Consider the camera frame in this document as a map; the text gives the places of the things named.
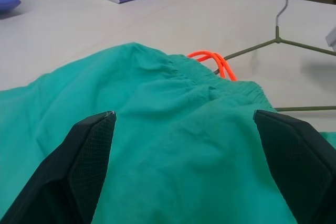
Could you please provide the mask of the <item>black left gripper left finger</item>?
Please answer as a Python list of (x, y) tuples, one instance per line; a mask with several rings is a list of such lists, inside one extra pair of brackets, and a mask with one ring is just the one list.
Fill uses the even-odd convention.
[(116, 114), (76, 123), (37, 167), (0, 224), (91, 224), (106, 178)]

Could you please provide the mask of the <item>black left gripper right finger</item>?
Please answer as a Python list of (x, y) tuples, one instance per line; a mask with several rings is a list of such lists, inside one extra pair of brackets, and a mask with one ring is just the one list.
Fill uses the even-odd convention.
[(298, 224), (336, 224), (336, 148), (309, 123), (254, 113), (267, 164)]

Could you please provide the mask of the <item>green shorts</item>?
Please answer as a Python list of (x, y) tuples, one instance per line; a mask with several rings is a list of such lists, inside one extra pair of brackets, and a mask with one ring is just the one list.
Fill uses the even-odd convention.
[(116, 114), (91, 224), (298, 224), (254, 122), (262, 88), (141, 44), (112, 47), (0, 91), (0, 220), (89, 116)]

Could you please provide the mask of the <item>olive wire clothes hanger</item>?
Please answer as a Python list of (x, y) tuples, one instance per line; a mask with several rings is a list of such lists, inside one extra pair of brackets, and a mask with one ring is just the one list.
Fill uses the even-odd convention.
[[(303, 48), (303, 49), (319, 52), (319, 53), (326, 54), (326, 55), (332, 55), (332, 56), (336, 57), (336, 52), (334, 52), (334, 51), (330, 51), (330, 50), (326, 50), (326, 49), (322, 49), (322, 48), (318, 48), (318, 47), (314, 47), (314, 46), (298, 43), (298, 42), (291, 41), (291, 40), (285, 40), (285, 39), (282, 39), (280, 37), (279, 18), (281, 16), (281, 14), (287, 9), (288, 4), (289, 4), (289, 0), (285, 0), (284, 7), (276, 15), (276, 20), (275, 20), (275, 38), (274, 39), (271, 39), (271, 40), (266, 41), (264, 43), (257, 44), (257, 45), (255, 45), (253, 47), (249, 47), (247, 49), (238, 51), (236, 53), (233, 53), (231, 55), (226, 56), (224, 59), (225, 60), (233, 59), (233, 58), (236, 58), (236, 57), (238, 57), (240, 55), (246, 54), (246, 53), (251, 52), (251, 51), (255, 51), (257, 49), (269, 46), (271, 44), (286, 44), (286, 45), (291, 45), (291, 46), (295, 46), (295, 47), (299, 47), (299, 48)], [(282, 108), (275, 108), (275, 110), (277, 110), (278, 112), (331, 111), (331, 110), (335, 110), (336, 111), (336, 105), (334, 105), (334, 106), (330, 105), (330, 106), (282, 107)]]

